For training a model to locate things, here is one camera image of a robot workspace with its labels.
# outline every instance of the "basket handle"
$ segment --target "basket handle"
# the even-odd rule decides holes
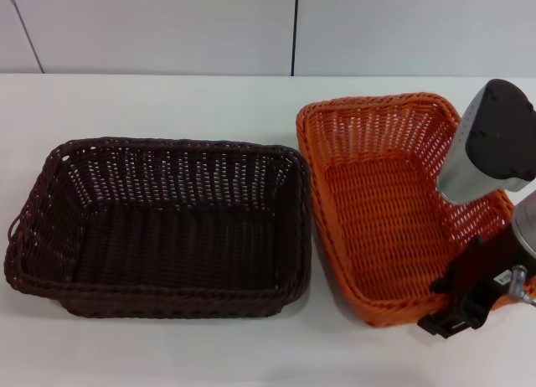
[[[9,240],[9,244],[12,245],[13,243],[15,243],[15,235],[18,233],[18,229],[20,228],[20,219],[21,219],[22,215],[19,214],[17,215],[17,217],[13,220],[13,222],[11,223],[11,225],[9,225],[9,230],[8,230],[8,240]],[[18,222],[18,225],[17,225],[17,229],[15,230],[15,232],[13,232],[13,228],[15,227],[15,224]]]

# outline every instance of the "basket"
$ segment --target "basket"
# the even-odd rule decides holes
[[[9,284],[83,317],[266,317],[311,274],[310,176],[287,147],[67,142],[15,226]]]
[[[437,192],[459,121],[448,101],[426,93],[325,101],[297,117],[320,239],[369,325],[416,323],[442,309],[447,298],[430,283],[474,235],[487,239],[510,223],[504,192],[463,206]]]

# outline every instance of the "white tabletop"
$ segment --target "white tabletop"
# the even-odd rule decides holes
[[[308,103],[430,91],[463,111],[486,80],[0,75],[0,230],[22,208],[48,153],[69,139],[297,147],[296,114]],[[509,80],[536,101],[536,79]],[[527,193],[513,195],[514,203]],[[260,320],[84,319],[0,282],[0,385],[13,387],[533,386],[534,342],[536,310],[521,304],[448,340],[416,326],[368,327],[342,300],[316,247],[305,296]]]

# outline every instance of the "basket rim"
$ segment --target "basket rim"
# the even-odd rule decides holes
[[[434,311],[446,303],[446,298],[442,295],[434,295],[431,297],[372,299],[364,295],[363,292],[358,288],[355,280],[349,276],[345,267],[340,262],[340,257],[345,256],[345,254],[343,254],[341,251],[338,251],[337,247],[335,246],[334,239],[332,237],[334,225],[330,225],[324,217],[324,207],[328,205],[328,202],[326,201],[328,196],[322,196],[318,192],[318,174],[322,174],[323,171],[318,171],[315,163],[311,160],[311,157],[314,154],[312,154],[309,148],[310,144],[307,137],[309,131],[309,121],[312,121],[313,119],[317,120],[315,116],[319,112],[343,111],[348,109],[377,109],[379,106],[385,108],[391,106],[423,103],[426,105],[438,105],[441,109],[447,111],[450,114],[450,120],[448,123],[450,123],[452,126],[457,127],[460,123],[461,118],[456,108],[454,108],[454,106],[444,97],[430,92],[415,92],[384,96],[349,96],[315,102],[301,108],[296,118],[296,129],[298,133],[300,151],[309,163],[312,173],[313,215],[319,230],[318,233],[321,236],[320,239],[324,245],[324,250],[326,251],[326,255],[331,263],[332,269],[336,274],[338,284],[343,290],[344,296],[350,301],[351,304],[358,306],[357,309],[359,311],[382,310],[385,313],[397,313],[400,310],[400,306],[404,306],[411,310],[417,305],[425,305],[427,310]],[[497,213],[500,214],[500,216],[508,218],[508,220],[510,219],[513,211],[513,204],[509,200],[506,193],[503,191],[497,191],[484,197],[484,199],[491,199],[493,201],[492,206]]]
[[[70,152],[81,148],[91,147],[127,147],[147,150],[169,149],[195,152],[234,152],[261,154],[267,157],[288,159],[296,170],[296,199],[301,209],[299,217],[301,222],[301,244],[296,254],[300,256],[300,266],[293,269],[291,279],[286,285],[278,288],[259,290],[238,290],[224,288],[202,288],[183,286],[170,288],[164,286],[118,286],[109,284],[86,284],[79,282],[46,281],[30,276],[22,267],[22,234],[28,230],[28,217],[31,216],[31,203],[36,189],[46,180],[47,173],[54,173],[60,165],[62,158]],[[4,261],[6,280],[13,289],[39,297],[53,299],[118,299],[140,300],[151,299],[158,301],[187,302],[199,299],[226,300],[226,301],[274,301],[282,300],[287,303],[296,300],[305,290],[310,279],[311,268],[311,181],[307,161],[294,148],[282,145],[261,145],[250,142],[207,141],[191,139],[161,139],[161,138],[131,138],[131,137],[97,137],[71,140],[57,146],[46,158],[43,169],[29,193],[20,214],[15,218],[8,231],[8,249]]]

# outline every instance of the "white wall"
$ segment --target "white wall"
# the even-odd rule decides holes
[[[297,75],[536,76],[536,0],[300,0]]]
[[[289,75],[294,0],[16,0],[45,73]]]
[[[0,0],[0,73],[39,73],[15,7]]]

